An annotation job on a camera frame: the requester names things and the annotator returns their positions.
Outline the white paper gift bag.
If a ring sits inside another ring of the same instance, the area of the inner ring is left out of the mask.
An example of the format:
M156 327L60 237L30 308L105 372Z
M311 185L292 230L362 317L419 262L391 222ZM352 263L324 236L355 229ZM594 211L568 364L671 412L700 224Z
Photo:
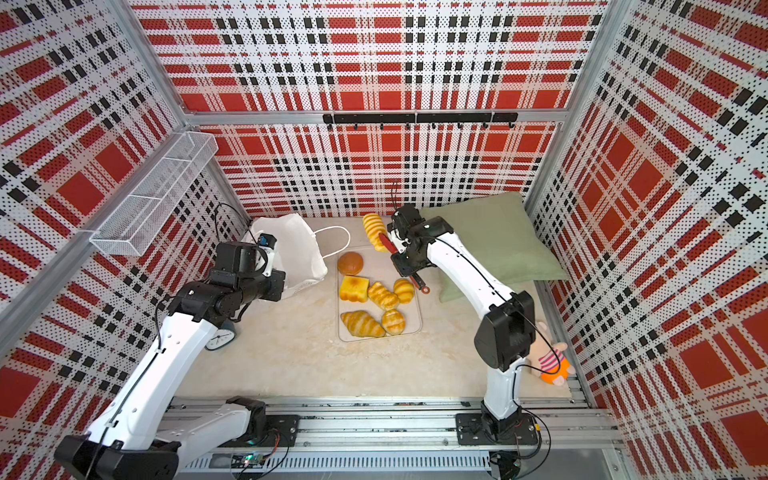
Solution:
M346 243L331 253L322 254L317 242L317 234L332 229L344 231L347 236ZM285 273L282 299L289 298L324 280L328 274L325 259L343 252L351 242L351 234L347 228L331 225L312 230L298 214L257 219L251 223L249 232L255 236L269 234L277 240L274 266Z

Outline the red silicone metal tongs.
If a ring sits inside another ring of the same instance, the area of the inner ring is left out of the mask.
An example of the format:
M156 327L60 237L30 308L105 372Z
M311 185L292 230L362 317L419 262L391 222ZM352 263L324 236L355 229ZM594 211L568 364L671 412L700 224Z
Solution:
M404 252L399 252L394 243L385 233L378 234L379 240L390 253L390 259L401 277L408 277L415 285L416 289L424 294L430 293L430 288L417 273L415 267Z

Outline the long ridged yellow bread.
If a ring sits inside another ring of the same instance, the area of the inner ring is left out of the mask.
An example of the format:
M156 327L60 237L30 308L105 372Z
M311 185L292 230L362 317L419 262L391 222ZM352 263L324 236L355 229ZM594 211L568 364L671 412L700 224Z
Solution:
M386 225L381 216L376 213L369 213L363 216L362 222L365 234L374 249L382 253L388 252L387 247L380 238L381 234L387 236Z

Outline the beige plastic tray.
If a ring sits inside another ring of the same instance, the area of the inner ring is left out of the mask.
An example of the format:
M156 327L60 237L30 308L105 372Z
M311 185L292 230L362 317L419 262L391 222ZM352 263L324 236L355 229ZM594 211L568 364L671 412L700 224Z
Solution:
M390 291L393 290L394 283L396 280L400 279L400 276L392 265L387 253L377 252L370 245L350 249L349 252L358 253L363 258L363 268L358 274L358 277L367 278L370 285L373 285L378 281ZM423 321L419 305L418 291L416 291L416 295L408 304L400 305L397 310L403 314L405 319L405 328L402 335L416 334L421 331ZM339 339L346 343L368 341L368 337L363 338L352 335L343 324L341 315L353 311L365 311L377 321L381 319L384 311L378 308L370 299L364 303L350 302L339 299L337 295L336 330Z

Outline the small shell-shaped yellow bread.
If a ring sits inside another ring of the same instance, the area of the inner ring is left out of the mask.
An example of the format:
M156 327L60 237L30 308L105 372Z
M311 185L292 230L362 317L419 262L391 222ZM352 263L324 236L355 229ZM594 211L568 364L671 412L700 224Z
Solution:
M401 304L409 304L415 297L415 287L410 280L400 278L394 282L393 293Z

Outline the green cushion pillow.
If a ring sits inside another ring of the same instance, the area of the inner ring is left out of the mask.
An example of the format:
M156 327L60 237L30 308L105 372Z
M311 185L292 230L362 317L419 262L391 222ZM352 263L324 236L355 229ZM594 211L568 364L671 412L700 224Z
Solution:
M555 255L539 240L522 196L507 192L420 210L423 218L443 218L474 257L511 289L524 282L569 278Z

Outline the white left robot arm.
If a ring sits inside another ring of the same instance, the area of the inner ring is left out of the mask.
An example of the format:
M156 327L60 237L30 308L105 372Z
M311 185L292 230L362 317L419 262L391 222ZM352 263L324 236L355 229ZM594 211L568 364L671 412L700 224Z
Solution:
M204 281L185 284L158 323L149 351L120 392L82 435L67 435L55 461L76 479L172 479L180 467L241 437L258 439L264 402L235 396L177 430L159 429L176 390L225 322L252 301L277 302L286 275L274 266L277 240L223 242Z

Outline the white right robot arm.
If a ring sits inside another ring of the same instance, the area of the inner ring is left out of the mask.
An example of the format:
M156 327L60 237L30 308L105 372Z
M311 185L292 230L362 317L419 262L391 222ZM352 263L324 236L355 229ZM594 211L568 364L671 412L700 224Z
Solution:
M440 269L459 288L480 323L474 346L488 366L481 403L483 434L493 443L509 444L524 425L519 375L536 340L532 297L517 294L497 280L464 246L443 218L425 219L412 204L397 208L387 225L385 244L403 277L422 282L418 272Z

